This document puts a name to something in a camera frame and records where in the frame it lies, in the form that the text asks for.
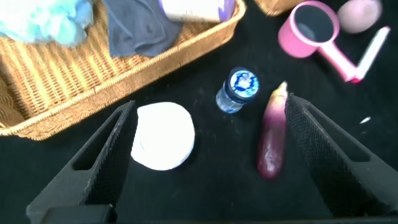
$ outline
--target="plastic water bottle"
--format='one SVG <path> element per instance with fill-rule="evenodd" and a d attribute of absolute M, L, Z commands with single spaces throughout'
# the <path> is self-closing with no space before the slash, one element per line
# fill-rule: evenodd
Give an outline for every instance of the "plastic water bottle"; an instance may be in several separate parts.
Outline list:
<path fill-rule="evenodd" d="M 238 67 L 232 69 L 216 95 L 218 107 L 225 113 L 236 113 L 259 93 L 260 83 L 255 74 Z"/>

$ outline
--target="brown egg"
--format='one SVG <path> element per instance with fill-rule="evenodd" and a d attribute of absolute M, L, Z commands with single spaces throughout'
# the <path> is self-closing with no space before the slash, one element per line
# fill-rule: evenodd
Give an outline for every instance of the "brown egg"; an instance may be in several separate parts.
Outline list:
<path fill-rule="evenodd" d="M 370 28 L 382 12 L 379 0 L 350 0 L 338 11 L 341 29 L 357 34 Z"/>

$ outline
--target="white container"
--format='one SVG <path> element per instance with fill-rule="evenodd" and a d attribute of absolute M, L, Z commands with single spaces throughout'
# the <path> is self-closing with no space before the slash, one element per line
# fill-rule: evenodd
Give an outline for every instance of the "white container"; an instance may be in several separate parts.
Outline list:
<path fill-rule="evenodd" d="M 166 16 L 173 21 L 225 22 L 235 11 L 235 0 L 159 0 Z"/>

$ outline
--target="purple eggplant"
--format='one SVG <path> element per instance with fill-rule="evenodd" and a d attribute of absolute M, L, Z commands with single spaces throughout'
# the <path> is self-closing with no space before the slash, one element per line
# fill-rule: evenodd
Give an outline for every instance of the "purple eggplant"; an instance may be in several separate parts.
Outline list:
<path fill-rule="evenodd" d="M 287 83 L 280 84 L 269 98 L 262 117 L 257 169 L 266 179 L 276 177 L 283 165 L 286 139 L 285 104 L 288 97 Z"/>

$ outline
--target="pink handle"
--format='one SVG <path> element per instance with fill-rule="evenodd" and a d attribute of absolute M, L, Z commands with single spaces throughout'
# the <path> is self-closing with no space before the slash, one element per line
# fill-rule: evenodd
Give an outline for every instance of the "pink handle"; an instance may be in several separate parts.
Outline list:
<path fill-rule="evenodd" d="M 344 81 L 352 80 L 357 74 L 356 66 L 348 60 L 334 42 L 322 44 L 318 51 L 336 68 Z"/>

